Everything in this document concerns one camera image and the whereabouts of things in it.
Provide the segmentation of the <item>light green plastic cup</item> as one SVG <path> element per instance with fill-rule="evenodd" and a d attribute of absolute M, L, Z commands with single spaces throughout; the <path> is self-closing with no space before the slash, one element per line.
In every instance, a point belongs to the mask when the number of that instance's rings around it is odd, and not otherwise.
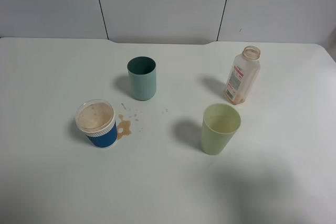
<path fill-rule="evenodd" d="M 202 150 L 208 155 L 218 155 L 241 125 L 239 113 L 227 104 L 212 104 L 203 114 Z"/>

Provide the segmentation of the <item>clear plastic drink bottle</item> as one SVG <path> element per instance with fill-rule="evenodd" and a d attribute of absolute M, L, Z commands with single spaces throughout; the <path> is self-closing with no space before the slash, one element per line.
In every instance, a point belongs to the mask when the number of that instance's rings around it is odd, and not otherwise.
<path fill-rule="evenodd" d="M 260 49 L 247 46 L 237 55 L 231 67 L 224 95 L 231 104 L 245 102 L 260 71 Z"/>

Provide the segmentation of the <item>brown drink spill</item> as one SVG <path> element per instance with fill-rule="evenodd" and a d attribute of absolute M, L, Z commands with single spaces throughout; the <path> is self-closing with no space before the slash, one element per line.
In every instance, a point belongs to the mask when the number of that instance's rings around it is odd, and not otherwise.
<path fill-rule="evenodd" d="M 148 102 L 117 104 L 117 139 L 152 137 L 163 127 L 164 115 L 168 112 L 168 107 L 150 105 Z"/>

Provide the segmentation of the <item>blue cup with white rim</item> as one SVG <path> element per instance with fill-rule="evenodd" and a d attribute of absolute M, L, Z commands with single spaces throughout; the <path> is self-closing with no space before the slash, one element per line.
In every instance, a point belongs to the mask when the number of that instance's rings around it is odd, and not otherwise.
<path fill-rule="evenodd" d="M 117 140 L 115 111 L 105 100 L 90 100 L 76 111 L 77 128 L 83 132 L 92 144 L 99 148 L 113 145 Z"/>

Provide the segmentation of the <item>teal plastic cup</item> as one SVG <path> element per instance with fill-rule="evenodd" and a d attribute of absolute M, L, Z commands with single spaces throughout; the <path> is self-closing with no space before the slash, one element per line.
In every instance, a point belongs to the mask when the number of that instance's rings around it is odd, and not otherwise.
<path fill-rule="evenodd" d="M 127 70 L 134 97 L 151 99 L 156 93 L 156 62 L 145 56 L 135 57 L 128 62 Z"/>

